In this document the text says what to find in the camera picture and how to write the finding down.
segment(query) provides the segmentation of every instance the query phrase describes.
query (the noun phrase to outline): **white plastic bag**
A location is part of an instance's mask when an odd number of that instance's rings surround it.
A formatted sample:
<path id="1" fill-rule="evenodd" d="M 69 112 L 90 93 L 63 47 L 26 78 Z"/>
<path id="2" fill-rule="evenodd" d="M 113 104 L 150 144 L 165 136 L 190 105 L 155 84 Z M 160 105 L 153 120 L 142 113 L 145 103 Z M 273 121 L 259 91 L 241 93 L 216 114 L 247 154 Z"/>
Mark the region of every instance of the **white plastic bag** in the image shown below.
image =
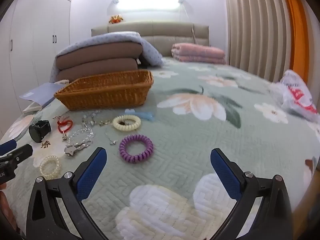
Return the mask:
<path id="1" fill-rule="evenodd" d="M 270 93 L 282 109 L 293 110 L 311 122 L 320 123 L 320 115 L 302 78 L 287 70 L 280 82 L 270 85 Z"/>

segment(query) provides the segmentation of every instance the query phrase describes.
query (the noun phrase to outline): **white wardrobe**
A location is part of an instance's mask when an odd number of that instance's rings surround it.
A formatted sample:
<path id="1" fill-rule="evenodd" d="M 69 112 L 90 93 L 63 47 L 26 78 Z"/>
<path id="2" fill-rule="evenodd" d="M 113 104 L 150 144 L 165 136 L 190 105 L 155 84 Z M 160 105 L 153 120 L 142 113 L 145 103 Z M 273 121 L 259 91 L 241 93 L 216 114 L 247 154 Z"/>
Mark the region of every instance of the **white wardrobe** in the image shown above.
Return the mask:
<path id="1" fill-rule="evenodd" d="M 71 0 L 14 0 L 0 22 L 0 138 L 49 82 L 55 55 L 69 42 Z"/>

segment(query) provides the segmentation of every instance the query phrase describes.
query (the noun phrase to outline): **red bracelet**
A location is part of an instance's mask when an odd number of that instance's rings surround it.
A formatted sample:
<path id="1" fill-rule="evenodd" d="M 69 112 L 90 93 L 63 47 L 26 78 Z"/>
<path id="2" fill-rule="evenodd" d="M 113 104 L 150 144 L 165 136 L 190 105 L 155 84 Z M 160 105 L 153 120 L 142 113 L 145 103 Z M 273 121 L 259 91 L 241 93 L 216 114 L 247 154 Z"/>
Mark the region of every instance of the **red bracelet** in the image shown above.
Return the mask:
<path id="1" fill-rule="evenodd" d="M 60 122 L 60 117 L 61 117 L 61 116 L 56 116 L 56 117 L 54 117 L 53 119 L 55 119 L 55 118 L 58 119 L 57 124 L 58 124 L 58 130 L 59 130 L 59 132 L 60 132 L 60 133 L 66 133 L 67 131 L 69 131 L 69 130 L 71 129 L 71 127 L 72 127 L 72 125 L 73 125 L 73 122 L 72 122 L 72 120 L 70 120 L 70 119 L 66 120 L 66 119 L 69 118 L 69 117 L 66 117 L 62 122 Z M 65 126 L 65 125 L 67 125 L 68 123 L 71 123 L 70 126 L 69 126 L 67 129 L 65 129 L 64 131 L 62 131 L 61 128 L 60 128 L 60 126 Z"/>

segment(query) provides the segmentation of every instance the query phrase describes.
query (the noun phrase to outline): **pink towel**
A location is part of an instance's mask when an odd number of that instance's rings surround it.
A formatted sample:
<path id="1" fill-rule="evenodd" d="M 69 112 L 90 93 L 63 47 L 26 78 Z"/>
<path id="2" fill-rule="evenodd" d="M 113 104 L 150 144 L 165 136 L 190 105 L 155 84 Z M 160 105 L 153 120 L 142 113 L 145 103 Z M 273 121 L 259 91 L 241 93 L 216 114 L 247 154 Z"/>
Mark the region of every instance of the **pink towel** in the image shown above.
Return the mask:
<path id="1" fill-rule="evenodd" d="M 214 58 L 214 57 L 201 57 L 201 56 L 179 56 L 172 54 L 172 56 L 179 61 L 194 61 L 194 62 L 206 62 L 212 64 L 226 64 L 224 58 Z"/>
<path id="2" fill-rule="evenodd" d="M 215 47 L 202 46 L 192 43 L 176 43 L 172 45 L 172 54 L 180 56 L 202 56 L 213 58 L 224 58 L 225 54 L 222 49 Z"/>

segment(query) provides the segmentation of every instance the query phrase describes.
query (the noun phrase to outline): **hand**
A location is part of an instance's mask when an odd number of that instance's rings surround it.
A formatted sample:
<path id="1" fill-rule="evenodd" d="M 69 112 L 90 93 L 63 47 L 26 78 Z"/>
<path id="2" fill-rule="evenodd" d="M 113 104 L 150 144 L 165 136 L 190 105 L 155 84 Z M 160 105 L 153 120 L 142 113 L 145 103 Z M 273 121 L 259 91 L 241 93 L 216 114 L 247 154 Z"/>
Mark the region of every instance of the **hand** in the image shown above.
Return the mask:
<path id="1" fill-rule="evenodd" d="M 5 189 L 6 187 L 7 187 L 7 184 L 4 183 L 0 185 L 0 190 Z M 13 229 L 17 230 L 17 222 L 13 216 L 12 210 L 9 207 L 7 198 L 5 197 L 5 194 L 2 191 L 0 191 L 0 209 L 4 214 L 4 216 L 7 218 L 7 220 L 9 221 L 9 223 L 12 225 Z"/>

